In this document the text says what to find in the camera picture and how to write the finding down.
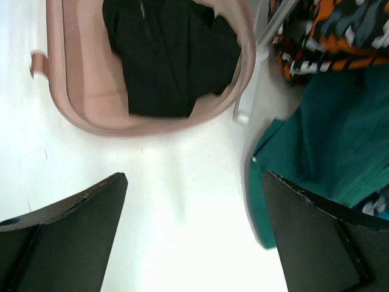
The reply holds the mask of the colourful patchwork shorts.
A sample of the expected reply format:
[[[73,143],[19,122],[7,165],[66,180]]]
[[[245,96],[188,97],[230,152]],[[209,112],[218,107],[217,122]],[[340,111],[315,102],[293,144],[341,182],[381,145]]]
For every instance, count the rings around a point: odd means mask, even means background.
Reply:
[[[388,220],[388,189],[374,192],[361,201],[360,209],[364,214]]]

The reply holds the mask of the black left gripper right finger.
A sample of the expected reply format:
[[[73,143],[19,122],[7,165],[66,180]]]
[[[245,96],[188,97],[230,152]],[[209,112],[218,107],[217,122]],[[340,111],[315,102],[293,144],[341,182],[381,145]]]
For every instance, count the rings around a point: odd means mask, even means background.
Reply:
[[[264,196],[289,291],[388,291],[388,221],[274,172]]]

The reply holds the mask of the dark green shorts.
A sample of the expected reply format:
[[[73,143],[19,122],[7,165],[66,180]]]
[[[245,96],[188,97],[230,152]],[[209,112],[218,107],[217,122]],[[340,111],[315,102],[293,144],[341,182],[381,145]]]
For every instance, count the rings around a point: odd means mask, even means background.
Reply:
[[[274,119],[248,168],[249,218],[260,244],[275,239],[263,176],[275,172],[348,207],[388,185],[388,66],[313,76],[286,120]]]

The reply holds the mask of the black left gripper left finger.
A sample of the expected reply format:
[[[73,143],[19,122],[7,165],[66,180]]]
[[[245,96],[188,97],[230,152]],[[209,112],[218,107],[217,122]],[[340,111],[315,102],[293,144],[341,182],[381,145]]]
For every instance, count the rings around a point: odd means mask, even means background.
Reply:
[[[115,173],[1,222],[1,291],[100,291],[128,180]]]

